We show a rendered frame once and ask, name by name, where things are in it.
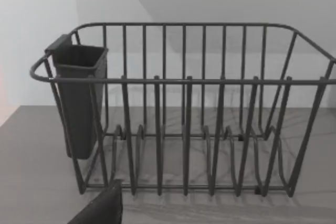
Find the dark grey cutlery holder cup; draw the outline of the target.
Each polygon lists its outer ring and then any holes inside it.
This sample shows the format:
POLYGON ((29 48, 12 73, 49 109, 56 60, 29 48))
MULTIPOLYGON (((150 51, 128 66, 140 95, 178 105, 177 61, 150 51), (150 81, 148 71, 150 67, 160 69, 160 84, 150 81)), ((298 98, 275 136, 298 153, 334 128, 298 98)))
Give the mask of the dark grey cutlery holder cup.
MULTIPOLYGON (((106 78, 108 49, 99 46, 74 45, 71 37, 61 35, 45 52, 50 52, 61 78, 106 78)), ((77 159, 88 159, 96 143, 90 87, 85 83, 60 83, 61 104, 66 106, 70 137, 77 159)))

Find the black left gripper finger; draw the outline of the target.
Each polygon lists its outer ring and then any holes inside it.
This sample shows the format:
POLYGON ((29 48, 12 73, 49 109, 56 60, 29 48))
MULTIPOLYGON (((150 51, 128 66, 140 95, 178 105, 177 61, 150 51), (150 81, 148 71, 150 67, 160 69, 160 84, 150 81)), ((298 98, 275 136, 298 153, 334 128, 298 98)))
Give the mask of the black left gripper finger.
POLYGON ((67 224, 122 224, 122 218, 121 180, 115 179, 67 224))

